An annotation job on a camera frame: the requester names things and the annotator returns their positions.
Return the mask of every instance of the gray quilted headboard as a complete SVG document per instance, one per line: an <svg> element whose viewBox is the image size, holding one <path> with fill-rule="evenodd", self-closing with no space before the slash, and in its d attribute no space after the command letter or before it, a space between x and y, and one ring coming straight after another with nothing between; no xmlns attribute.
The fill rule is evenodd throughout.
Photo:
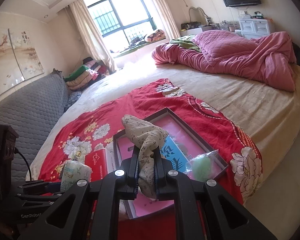
<svg viewBox="0 0 300 240"><path fill-rule="evenodd" d="M68 101L63 78L51 73L40 78L0 102L0 123L16 130L16 147L31 164L51 129L64 112ZM15 155L11 168L12 181L24 181L28 171L25 161Z"/></svg>

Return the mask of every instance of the beige curtain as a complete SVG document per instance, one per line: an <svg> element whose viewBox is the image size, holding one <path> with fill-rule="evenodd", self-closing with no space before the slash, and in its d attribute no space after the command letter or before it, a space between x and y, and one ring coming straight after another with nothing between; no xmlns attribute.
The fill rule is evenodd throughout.
<svg viewBox="0 0 300 240"><path fill-rule="evenodd" d="M165 28L166 36L169 39L177 39L180 37L179 30L172 17L172 13L166 0L152 0Z"/></svg>
<svg viewBox="0 0 300 240"><path fill-rule="evenodd" d="M88 8L83 0L77 0L70 4L78 30L86 49L95 60L102 60L112 72L115 71L114 59L106 48L102 34L93 22Z"/></svg>

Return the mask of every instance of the clear plastic packaging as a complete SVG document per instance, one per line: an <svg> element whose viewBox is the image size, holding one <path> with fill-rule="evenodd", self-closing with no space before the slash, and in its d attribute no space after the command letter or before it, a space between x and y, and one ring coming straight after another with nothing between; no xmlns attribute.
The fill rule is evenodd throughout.
<svg viewBox="0 0 300 240"><path fill-rule="evenodd" d="M185 173L191 179L204 182L207 179L217 179L226 167L226 162L219 155L219 150L215 150L191 159L186 164Z"/></svg>
<svg viewBox="0 0 300 240"><path fill-rule="evenodd" d="M79 179L91 182L92 169L77 161L67 160L63 169L60 191L68 190Z"/></svg>

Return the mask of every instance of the window pane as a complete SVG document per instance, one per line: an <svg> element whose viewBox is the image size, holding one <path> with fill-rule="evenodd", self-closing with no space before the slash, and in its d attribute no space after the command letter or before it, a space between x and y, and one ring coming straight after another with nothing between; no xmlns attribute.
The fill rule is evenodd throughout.
<svg viewBox="0 0 300 240"><path fill-rule="evenodd" d="M131 42L136 37L143 37L153 33L153 29L150 22L145 22L125 29L124 32L126 33L129 42Z"/></svg>
<svg viewBox="0 0 300 240"><path fill-rule="evenodd" d="M89 12L102 34L120 28L118 19L108 0L90 7Z"/></svg>
<svg viewBox="0 0 300 240"><path fill-rule="evenodd" d="M112 0L112 3L124 26L148 19L141 0Z"/></svg>
<svg viewBox="0 0 300 240"><path fill-rule="evenodd" d="M123 51L129 46L129 43L124 35L123 31L118 31L112 33L103 38L107 49L112 50L113 52Z"/></svg>

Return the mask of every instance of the pink comforter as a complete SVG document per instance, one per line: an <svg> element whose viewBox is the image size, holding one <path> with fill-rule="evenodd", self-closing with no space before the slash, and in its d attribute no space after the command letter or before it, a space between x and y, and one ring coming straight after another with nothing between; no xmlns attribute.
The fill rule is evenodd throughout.
<svg viewBox="0 0 300 240"><path fill-rule="evenodd" d="M161 44L152 52L157 65L183 64L202 72L232 74L293 92L292 68L296 63L290 36L272 33L247 40L221 30L200 33L192 40L202 53L175 44Z"/></svg>

